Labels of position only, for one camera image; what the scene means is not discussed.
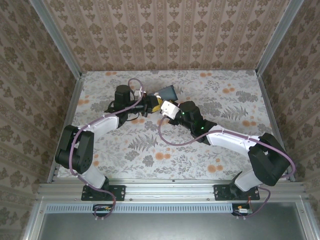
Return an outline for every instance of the metal ventilation grille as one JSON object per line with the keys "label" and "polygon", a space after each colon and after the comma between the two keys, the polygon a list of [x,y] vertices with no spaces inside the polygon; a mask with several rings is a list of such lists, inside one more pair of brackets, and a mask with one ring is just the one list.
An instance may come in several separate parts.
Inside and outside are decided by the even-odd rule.
{"label": "metal ventilation grille", "polygon": [[[46,206],[46,214],[92,213],[92,203],[52,203]],[[183,204],[127,204],[118,203],[114,213],[158,213],[158,214],[192,214],[192,213],[232,213],[231,203],[183,203]]]}

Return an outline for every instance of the patterned wall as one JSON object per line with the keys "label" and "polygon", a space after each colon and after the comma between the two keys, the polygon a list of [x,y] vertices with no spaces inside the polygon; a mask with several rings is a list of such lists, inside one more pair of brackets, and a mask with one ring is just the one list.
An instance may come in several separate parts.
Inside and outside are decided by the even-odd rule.
{"label": "patterned wall", "polygon": [[320,1],[305,0],[262,75],[282,139],[320,219]]}
{"label": "patterned wall", "polygon": [[27,0],[0,1],[0,239],[18,239],[45,182],[75,79]]}
{"label": "patterned wall", "polygon": [[83,71],[255,69],[289,0],[44,0]]}

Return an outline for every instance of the floral wallpaper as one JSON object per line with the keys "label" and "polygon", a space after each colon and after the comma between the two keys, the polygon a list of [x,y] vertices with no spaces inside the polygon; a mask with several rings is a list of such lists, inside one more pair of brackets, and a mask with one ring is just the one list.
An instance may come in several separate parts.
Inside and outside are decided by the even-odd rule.
{"label": "floral wallpaper", "polygon": [[0,239],[19,239],[46,182],[75,79],[27,0],[0,1]]}
{"label": "floral wallpaper", "polygon": [[[88,72],[73,125],[84,125],[101,116],[114,100],[118,85],[139,78],[147,93],[173,85],[178,102],[194,101],[204,118],[227,129],[261,136],[271,133],[268,114],[254,70],[164,70]],[[132,82],[131,88],[139,84]],[[159,112],[126,122],[94,144],[93,164],[108,178],[117,179],[223,179],[231,180],[251,167],[248,157],[219,146],[195,142],[175,147],[158,134]],[[173,143],[193,139],[182,126],[165,120],[163,136]],[[58,177],[69,177],[60,167]]]}
{"label": "floral wallpaper", "polygon": [[262,78],[295,177],[320,219],[320,1],[303,2]]}
{"label": "floral wallpaper", "polygon": [[289,0],[44,0],[83,71],[255,69]]}

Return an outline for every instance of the floral tablecloth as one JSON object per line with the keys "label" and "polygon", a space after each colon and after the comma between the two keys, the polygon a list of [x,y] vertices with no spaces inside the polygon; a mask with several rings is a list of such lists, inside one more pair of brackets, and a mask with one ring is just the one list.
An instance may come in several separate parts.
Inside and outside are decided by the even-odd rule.
{"label": "floral tablecloth", "polygon": [[[139,78],[153,93],[173,85],[178,102],[194,101],[204,118],[249,135],[271,133],[256,73],[253,70],[93,71],[83,84],[73,125],[100,117],[114,99],[116,87]],[[133,82],[132,89],[139,83]],[[230,180],[250,168],[249,158],[219,146],[194,142],[182,147],[164,143],[158,134],[159,113],[140,116],[109,132],[94,144],[93,164],[108,178]],[[173,143],[192,139],[182,126],[166,121],[163,136]],[[58,177],[69,177],[60,167]]]}

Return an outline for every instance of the cable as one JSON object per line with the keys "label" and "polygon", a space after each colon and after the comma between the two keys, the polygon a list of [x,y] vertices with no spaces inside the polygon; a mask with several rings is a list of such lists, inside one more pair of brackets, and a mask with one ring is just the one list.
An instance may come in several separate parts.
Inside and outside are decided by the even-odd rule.
{"label": "cable", "polygon": [[254,213],[252,213],[250,215],[247,215],[247,216],[242,216],[242,214],[237,212],[237,211],[233,211],[233,212],[236,213],[237,215],[239,215],[239,217],[241,217],[241,218],[250,218],[250,217],[253,217],[254,215],[256,215],[267,204],[267,202],[268,202],[268,200],[270,199],[270,196],[271,196],[271,191],[269,189],[264,188],[262,186],[258,186],[258,189],[267,191],[268,192],[268,196],[266,197],[266,199],[264,200],[262,205]]}
{"label": "cable", "polygon": [[[129,79],[129,81],[128,81],[128,86],[130,85],[130,82],[131,82],[132,80],[136,80],[136,81],[139,82],[139,84],[140,84],[140,91],[143,92],[143,91],[144,91],[144,85],[142,84],[142,82],[141,82],[138,78],[133,77],[133,78]],[[71,174],[72,174],[73,176],[76,176],[78,179],[80,179],[82,182],[84,182],[86,185],[88,185],[88,186],[89,186],[90,188],[92,188],[93,190],[96,190],[96,191],[98,191],[98,192],[102,192],[102,193],[109,194],[109,195],[112,197],[113,205],[112,205],[112,208],[111,208],[111,210],[109,211],[109,213],[105,216],[105,218],[108,217],[108,216],[112,213],[112,211],[115,209],[115,207],[116,207],[116,197],[115,197],[115,195],[113,195],[111,192],[109,192],[109,191],[107,191],[107,190],[99,189],[99,188],[96,188],[96,187],[92,186],[92,185],[89,184],[84,178],[82,178],[78,173],[76,173],[76,172],[74,171],[74,169],[73,169],[73,167],[72,167],[72,156],[73,156],[73,154],[74,154],[75,145],[76,145],[76,142],[77,142],[77,139],[78,139],[80,133],[81,133],[83,130],[85,130],[89,125],[93,125],[93,124],[99,122],[100,120],[103,120],[103,119],[105,119],[105,118],[107,118],[107,117],[109,117],[109,116],[116,115],[116,114],[120,114],[120,113],[123,113],[123,112],[125,112],[125,111],[127,111],[127,110],[129,110],[129,109],[132,109],[133,107],[135,107],[135,106],[141,101],[141,99],[143,98],[143,96],[144,96],[144,95],[141,94],[141,96],[138,98],[138,100],[137,100],[134,104],[132,104],[131,106],[129,106],[129,107],[126,107],[126,108],[124,108],[124,109],[122,109],[122,110],[119,110],[119,111],[116,111],[116,112],[113,112],[113,113],[108,113],[108,114],[106,114],[106,115],[102,115],[101,117],[97,118],[96,120],[93,120],[92,122],[84,125],[84,126],[83,126],[82,128],[80,128],[79,131],[76,133],[76,135],[74,136],[74,139],[73,139],[73,141],[72,141],[72,144],[71,144],[70,155],[69,155],[69,169],[70,169]]]}
{"label": "cable", "polygon": [[236,132],[228,131],[228,130],[223,130],[223,131],[222,131],[222,130],[208,131],[208,132],[206,132],[206,133],[204,133],[204,134],[196,137],[195,139],[192,139],[192,140],[190,140],[190,141],[188,141],[188,142],[185,142],[185,143],[172,143],[172,142],[169,142],[169,141],[165,140],[164,137],[163,137],[162,134],[161,134],[161,125],[162,125],[163,121],[166,119],[166,117],[167,117],[167,116],[164,116],[164,117],[161,119],[161,121],[160,121],[160,123],[159,123],[159,127],[158,127],[159,137],[160,137],[160,138],[162,139],[162,141],[164,141],[166,144],[169,144],[169,145],[175,146],[175,147],[181,147],[181,146],[185,146],[185,145],[188,145],[188,144],[192,144],[193,142],[197,141],[198,139],[200,139],[200,138],[202,138],[202,137],[204,137],[204,136],[206,136],[206,135],[208,135],[208,134],[216,134],[216,133],[230,134],[230,135],[233,135],[233,136],[242,138],[242,139],[246,139],[246,140],[248,140],[248,141],[252,141],[252,142],[254,142],[254,143],[256,143],[256,144],[260,144],[260,145],[262,145],[262,146],[264,146],[264,147],[266,147],[266,148],[268,148],[268,149],[270,149],[270,150],[275,151],[276,153],[282,155],[283,157],[285,157],[285,158],[288,160],[288,162],[290,163],[292,170],[291,170],[290,173],[281,176],[281,177],[280,177],[281,179],[292,176],[292,175],[295,173],[295,171],[296,171],[296,166],[295,166],[294,162],[293,162],[292,159],[291,159],[287,154],[285,154],[284,152],[282,152],[282,151],[280,151],[279,149],[277,149],[277,148],[275,148],[275,147],[273,147],[273,146],[270,146],[270,145],[268,145],[268,144],[266,144],[266,143],[264,143],[264,142],[261,142],[261,141],[259,141],[259,140],[256,140],[256,139],[254,139],[254,138],[251,138],[251,137],[248,138],[247,136],[238,134],[238,133],[236,133]]}
{"label": "cable", "polygon": [[136,120],[136,119],[138,119],[139,116],[140,116],[140,113],[138,112],[138,116],[137,116],[137,117],[132,118],[132,119],[129,119],[129,120],[127,120],[126,122],[131,122],[131,121],[133,121],[133,120]]}

